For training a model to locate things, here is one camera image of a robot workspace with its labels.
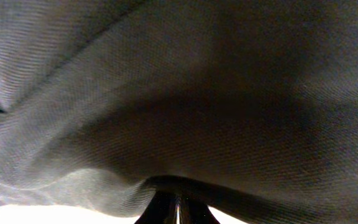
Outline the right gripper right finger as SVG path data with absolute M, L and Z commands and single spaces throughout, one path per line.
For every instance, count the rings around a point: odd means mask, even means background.
M 177 197 L 179 224 L 220 224 L 205 203 L 184 195 Z

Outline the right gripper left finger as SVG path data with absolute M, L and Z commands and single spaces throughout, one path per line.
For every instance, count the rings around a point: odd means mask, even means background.
M 177 196 L 158 191 L 135 224 L 176 224 Z

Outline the black polo shirt Sydrogen logo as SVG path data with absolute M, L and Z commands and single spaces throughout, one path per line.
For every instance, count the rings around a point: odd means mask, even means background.
M 0 207 L 358 223 L 358 0 L 0 0 Z

